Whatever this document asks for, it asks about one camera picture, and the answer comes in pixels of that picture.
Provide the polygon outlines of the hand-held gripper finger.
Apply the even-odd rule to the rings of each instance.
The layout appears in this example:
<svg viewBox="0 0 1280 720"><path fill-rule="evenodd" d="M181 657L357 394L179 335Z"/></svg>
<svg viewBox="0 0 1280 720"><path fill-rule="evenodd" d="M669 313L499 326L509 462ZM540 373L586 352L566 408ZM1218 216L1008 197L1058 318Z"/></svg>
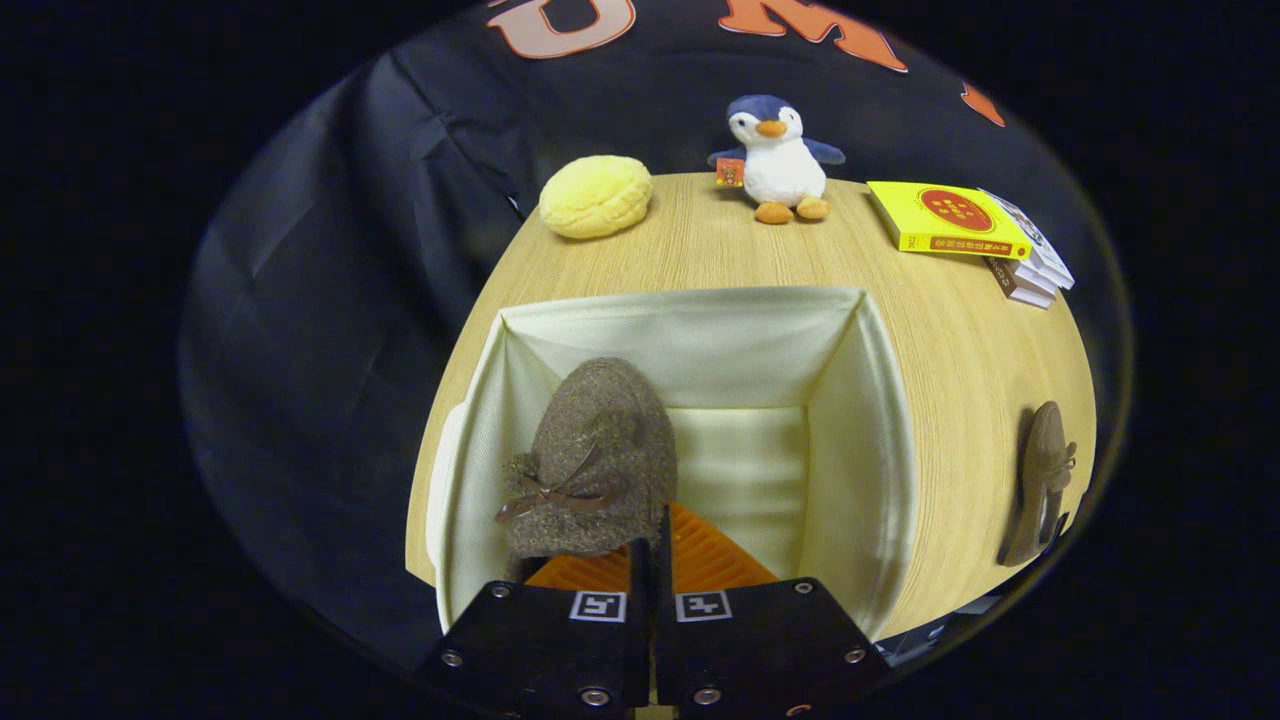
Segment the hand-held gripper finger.
<svg viewBox="0 0 1280 720"><path fill-rule="evenodd" d="M488 582L413 673L483 719L631 719L650 692L650 548L625 592Z"/></svg>
<svg viewBox="0 0 1280 720"><path fill-rule="evenodd" d="M655 692L678 719L815 719L890 664L814 577L777 579L672 503L655 552Z"/></svg>

